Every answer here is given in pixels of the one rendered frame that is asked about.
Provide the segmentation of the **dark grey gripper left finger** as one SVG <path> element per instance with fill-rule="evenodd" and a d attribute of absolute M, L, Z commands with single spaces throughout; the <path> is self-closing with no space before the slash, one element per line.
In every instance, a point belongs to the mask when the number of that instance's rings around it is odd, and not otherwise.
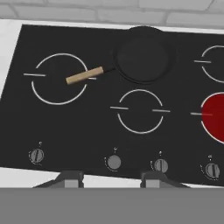
<path fill-rule="evenodd" d="M 84 175 L 82 171 L 63 171 L 56 179 L 49 180 L 36 188 L 83 188 Z"/>

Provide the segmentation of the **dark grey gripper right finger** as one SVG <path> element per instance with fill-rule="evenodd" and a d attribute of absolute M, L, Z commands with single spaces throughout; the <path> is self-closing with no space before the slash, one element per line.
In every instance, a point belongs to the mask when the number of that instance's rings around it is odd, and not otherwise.
<path fill-rule="evenodd" d="M 187 185 L 168 179 L 161 171 L 145 171 L 141 174 L 141 188 L 187 188 Z"/>

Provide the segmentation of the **grey hob knob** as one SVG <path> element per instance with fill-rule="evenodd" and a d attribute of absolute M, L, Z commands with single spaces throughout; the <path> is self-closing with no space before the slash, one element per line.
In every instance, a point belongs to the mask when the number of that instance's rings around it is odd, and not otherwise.
<path fill-rule="evenodd" d="M 166 173 L 168 171 L 168 163 L 164 159 L 159 158 L 154 163 L 154 169 L 158 172 Z"/>
<path fill-rule="evenodd" d="M 117 155 L 112 155 L 107 160 L 108 168 L 117 170 L 121 166 L 122 160 Z"/>
<path fill-rule="evenodd" d="M 41 149 L 35 149 L 30 153 L 30 160 L 34 164 L 40 163 L 44 159 L 44 152 Z"/>
<path fill-rule="evenodd" d="M 206 166 L 206 175 L 209 178 L 217 179 L 220 176 L 220 169 L 217 164 L 210 163 Z"/>

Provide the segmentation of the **black glass hob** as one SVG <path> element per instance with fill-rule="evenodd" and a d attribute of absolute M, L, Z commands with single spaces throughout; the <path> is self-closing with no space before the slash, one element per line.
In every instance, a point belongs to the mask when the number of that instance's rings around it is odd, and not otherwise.
<path fill-rule="evenodd" d="M 0 167 L 140 179 L 162 158 L 170 180 L 224 186 L 224 34 L 163 31 L 178 57 L 151 84 L 114 70 L 67 85 L 108 61 L 128 29 L 20 27 L 0 94 Z M 35 149 L 44 152 L 38 164 Z M 210 163 L 218 178 L 207 176 Z"/>

